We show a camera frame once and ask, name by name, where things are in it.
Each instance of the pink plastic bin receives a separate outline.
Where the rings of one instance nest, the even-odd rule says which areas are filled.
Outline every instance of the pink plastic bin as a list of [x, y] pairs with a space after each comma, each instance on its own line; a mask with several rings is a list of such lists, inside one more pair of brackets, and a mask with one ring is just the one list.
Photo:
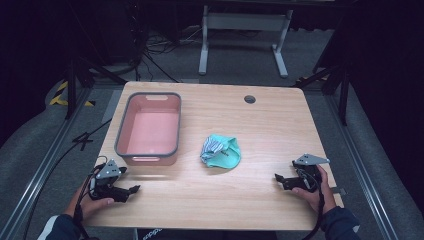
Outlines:
[[139, 92], [128, 99], [115, 151], [128, 165], [167, 166], [177, 160], [181, 97]]

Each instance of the sleeve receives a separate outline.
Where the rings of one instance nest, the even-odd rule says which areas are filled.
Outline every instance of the sleeve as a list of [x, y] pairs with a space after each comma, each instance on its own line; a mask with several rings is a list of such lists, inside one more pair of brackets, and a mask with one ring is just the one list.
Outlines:
[[321, 230], [326, 240], [357, 240], [359, 220], [346, 208], [335, 207], [323, 216]]
[[81, 233], [72, 221], [72, 217], [66, 214], [51, 217], [44, 226], [38, 240], [78, 240]]

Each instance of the gray carpet floor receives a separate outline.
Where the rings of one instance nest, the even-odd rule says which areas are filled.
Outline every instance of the gray carpet floor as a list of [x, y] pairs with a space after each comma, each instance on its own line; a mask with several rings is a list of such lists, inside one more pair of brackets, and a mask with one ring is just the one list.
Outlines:
[[[167, 74], [183, 82], [287, 87], [293, 85], [299, 77], [312, 75], [311, 71], [331, 34], [332, 31], [290, 31], [283, 47], [283, 57], [289, 72], [286, 79], [279, 76], [271, 52], [271, 44], [278, 39], [276, 33], [260, 32], [249, 34], [250, 36], [235, 32], [212, 34], [205, 76], [197, 73], [201, 49], [199, 38], [172, 52], [152, 54], [152, 57]], [[148, 59], [144, 59], [138, 70], [142, 81], [170, 81]], [[135, 73], [130, 72], [121, 77], [134, 81]], [[13, 213], [27, 184], [64, 124], [66, 107], [48, 105], [61, 81], [62, 79], [58, 79], [58, 84], [52, 86], [46, 96], [47, 109], [18, 129], [0, 149], [0, 226], [4, 226]], [[331, 106], [328, 104], [329, 99], [337, 100], [338, 94], [323, 96], [317, 90], [321, 84], [316, 82], [307, 86], [304, 93], [324, 150], [332, 160], [331, 166], [338, 186], [348, 192], [343, 196], [345, 207], [351, 209], [360, 219], [359, 236], [362, 239], [385, 239], [354, 170], [350, 150], [338, 128], [338, 119], [333, 117]], [[88, 97], [88, 100], [96, 101], [96, 105], [83, 107], [76, 113], [75, 121], [56, 154], [57, 158], [73, 145], [72, 140], [75, 137], [95, 130], [111, 116], [114, 109], [113, 99], [119, 94], [117, 90], [121, 89], [122, 86], [110, 80], [97, 81]], [[392, 168], [355, 96], [354, 89], [350, 88], [349, 93], [346, 129], [380, 196], [386, 210], [383, 214], [388, 215], [398, 239], [422, 239], [422, 215]], [[57, 165], [40, 195], [27, 239], [36, 239], [48, 218], [65, 209], [75, 189], [94, 165], [107, 128], [108, 125], [94, 133], [90, 137], [93, 142], [88, 143], [83, 151], [81, 146], [77, 146]], [[22, 239], [25, 223], [26, 221], [14, 239]], [[133, 238], [133, 229], [88, 228], [87, 231], [103, 240]], [[301, 239], [306, 234], [307, 232], [303, 231], [281, 231], [278, 232], [278, 237]], [[323, 233], [319, 232], [314, 239], [324, 239]]]

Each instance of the teal cloth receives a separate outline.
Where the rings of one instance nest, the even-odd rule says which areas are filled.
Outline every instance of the teal cloth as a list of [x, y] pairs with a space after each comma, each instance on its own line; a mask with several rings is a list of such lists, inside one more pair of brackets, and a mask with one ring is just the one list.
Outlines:
[[210, 135], [203, 144], [200, 158], [208, 167], [235, 168], [241, 159], [237, 139], [217, 134]]

